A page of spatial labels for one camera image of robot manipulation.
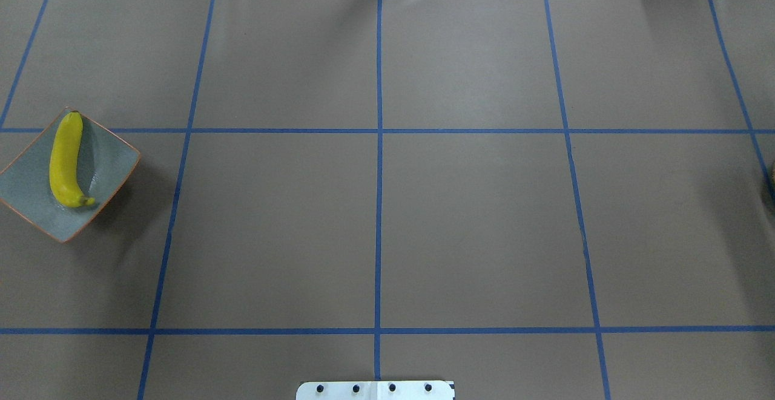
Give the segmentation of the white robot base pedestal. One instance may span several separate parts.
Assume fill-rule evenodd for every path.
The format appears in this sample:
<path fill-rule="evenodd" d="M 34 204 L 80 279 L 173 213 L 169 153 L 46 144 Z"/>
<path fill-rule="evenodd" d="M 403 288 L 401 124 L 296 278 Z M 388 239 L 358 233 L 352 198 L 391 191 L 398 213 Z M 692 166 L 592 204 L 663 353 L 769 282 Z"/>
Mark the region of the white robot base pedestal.
<path fill-rule="evenodd" d="M 455 399 L 452 381 L 310 381 L 301 384 L 296 399 Z"/>

